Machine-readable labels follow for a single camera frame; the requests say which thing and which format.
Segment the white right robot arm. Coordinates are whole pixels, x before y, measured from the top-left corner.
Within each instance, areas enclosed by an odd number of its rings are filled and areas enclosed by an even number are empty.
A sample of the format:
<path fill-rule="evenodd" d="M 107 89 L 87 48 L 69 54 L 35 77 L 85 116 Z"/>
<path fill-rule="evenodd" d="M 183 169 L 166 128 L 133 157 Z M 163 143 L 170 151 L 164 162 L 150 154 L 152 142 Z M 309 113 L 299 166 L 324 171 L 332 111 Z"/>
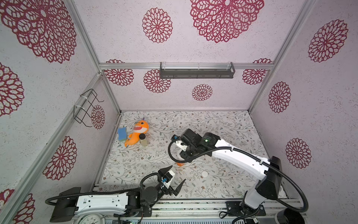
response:
<path fill-rule="evenodd" d="M 279 169 L 280 159 L 274 156 L 270 159 L 256 156 L 231 145 L 218 135 L 205 133 L 200 136 L 191 129 L 187 129 L 179 137 L 173 136 L 172 141 L 180 148 L 179 155 L 184 162 L 192 162 L 195 157 L 208 155 L 234 164 L 253 175 L 257 183 L 245 193 L 242 207 L 257 209 L 267 199 L 278 199 L 282 175 L 264 163 Z"/>

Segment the white bottle orange base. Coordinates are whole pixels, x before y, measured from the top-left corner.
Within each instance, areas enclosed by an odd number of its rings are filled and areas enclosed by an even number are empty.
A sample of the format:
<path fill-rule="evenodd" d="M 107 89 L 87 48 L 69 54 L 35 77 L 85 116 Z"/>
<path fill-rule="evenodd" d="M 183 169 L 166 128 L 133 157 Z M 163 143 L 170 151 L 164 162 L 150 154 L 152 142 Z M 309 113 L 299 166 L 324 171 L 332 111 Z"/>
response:
<path fill-rule="evenodd" d="M 179 167 L 182 167 L 185 165 L 185 163 L 179 163 L 179 162 L 176 162 L 176 164 L 179 166 Z"/>

